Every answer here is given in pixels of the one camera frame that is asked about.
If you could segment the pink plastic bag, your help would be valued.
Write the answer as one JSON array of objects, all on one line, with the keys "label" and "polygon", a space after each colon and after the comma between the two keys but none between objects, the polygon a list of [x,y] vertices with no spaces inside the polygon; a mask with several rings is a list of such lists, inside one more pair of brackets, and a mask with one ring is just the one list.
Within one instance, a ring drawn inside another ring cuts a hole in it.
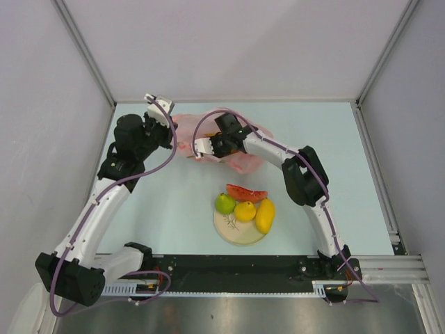
[{"label": "pink plastic bag", "polygon": [[255,128],[261,135],[273,137],[266,128],[254,124],[228,108],[205,114],[178,114],[178,153],[198,162],[215,162],[229,166],[240,174],[255,172],[264,160],[248,154],[242,140]]}]

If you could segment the red watermelon slice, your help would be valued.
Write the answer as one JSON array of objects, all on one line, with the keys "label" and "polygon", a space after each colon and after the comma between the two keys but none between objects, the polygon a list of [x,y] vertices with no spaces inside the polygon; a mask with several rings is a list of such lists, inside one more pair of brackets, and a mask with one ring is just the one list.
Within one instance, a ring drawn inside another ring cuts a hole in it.
[{"label": "red watermelon slice", "polygon": [[267,191],[255,191],[237,186],[234,184],[226,184],[227,194],[238,202],[258,203],[268,197]]}]

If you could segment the green fake pear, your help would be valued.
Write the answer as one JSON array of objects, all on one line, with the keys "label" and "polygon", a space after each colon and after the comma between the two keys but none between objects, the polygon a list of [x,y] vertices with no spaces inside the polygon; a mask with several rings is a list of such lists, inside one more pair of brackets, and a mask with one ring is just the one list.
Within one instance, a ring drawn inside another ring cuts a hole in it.
[{"label": "green fake pear", "polygon": [[226,193],[220,193],[215,200],[216,211],[220,214],[231,214],[234,211],[235,206],[235,199]]}]

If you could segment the yellow fake lemon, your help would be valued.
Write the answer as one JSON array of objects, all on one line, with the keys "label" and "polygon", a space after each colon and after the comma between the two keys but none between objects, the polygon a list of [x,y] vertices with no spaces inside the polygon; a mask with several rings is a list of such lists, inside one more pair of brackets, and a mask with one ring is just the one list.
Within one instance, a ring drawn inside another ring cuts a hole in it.
[{"label": "yellow fake lemon", "polygon": [[237,221],[248,222],[255,218],[257,213],[256,206],[250,202],[239,202],[234,208],[234,216]]}]

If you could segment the yellow fake mango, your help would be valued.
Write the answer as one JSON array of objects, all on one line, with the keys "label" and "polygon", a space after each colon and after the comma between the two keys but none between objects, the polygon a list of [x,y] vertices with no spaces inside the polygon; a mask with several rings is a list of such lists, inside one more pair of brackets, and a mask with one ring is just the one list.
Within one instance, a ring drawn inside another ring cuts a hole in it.
[{"label": "yellow fake mango", "polygon": [[257,214],[255,216],[255,225],[258,231],[262,234],[268,234],[274,218],[275,206],[273,202],[268,198],[263,199],[257,208]]}]

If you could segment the round cream plate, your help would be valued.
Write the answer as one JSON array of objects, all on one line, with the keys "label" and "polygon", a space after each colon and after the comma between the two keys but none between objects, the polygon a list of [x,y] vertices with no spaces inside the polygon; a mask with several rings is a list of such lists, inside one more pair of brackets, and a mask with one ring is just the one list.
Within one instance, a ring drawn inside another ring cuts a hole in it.
[{"label": "round cream plate", "polygon": [[213,213],[213,224],[218,234],[227,242],[238,246],[251,246],[266,237],[258,231],[255,221],[242,222],[234,213],[221,214],[216,209]]}]

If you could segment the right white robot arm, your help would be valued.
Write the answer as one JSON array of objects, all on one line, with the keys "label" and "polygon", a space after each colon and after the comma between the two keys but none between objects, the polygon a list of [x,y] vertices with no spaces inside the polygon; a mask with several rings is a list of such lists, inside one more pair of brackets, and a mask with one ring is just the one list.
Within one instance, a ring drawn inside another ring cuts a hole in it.
[{"label": "right white robot arm", "polygon": [[229,109],[214,113],[218,115],[215,123],[219,132],[208,140],[210,155],[222,158],[237,151],[278,167],[290,199],[307,210],[318,241],[322,274],[337,279],[350,266],[350,250],[330,213],[329,179],[316,151],[310,146],[296,149],[279,143]]}]

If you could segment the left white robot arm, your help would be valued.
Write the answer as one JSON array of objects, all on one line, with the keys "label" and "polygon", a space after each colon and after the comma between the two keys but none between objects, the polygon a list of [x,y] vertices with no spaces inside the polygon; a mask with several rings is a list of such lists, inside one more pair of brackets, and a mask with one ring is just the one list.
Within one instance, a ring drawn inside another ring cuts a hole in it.
[{"label": "left white robot arm", "polygon": [[172,147],[175,128],[170,116],[149,112],[118,119],[88,204],[53,253],[41,253],[35,261],[50,304],[60,296],[92,306],[106,284],[131,273],[146,278],[154,272],[152,249],[136,242],[100,261],[95,255],[111,220],[145,172],[144,161],[158,148]]}]

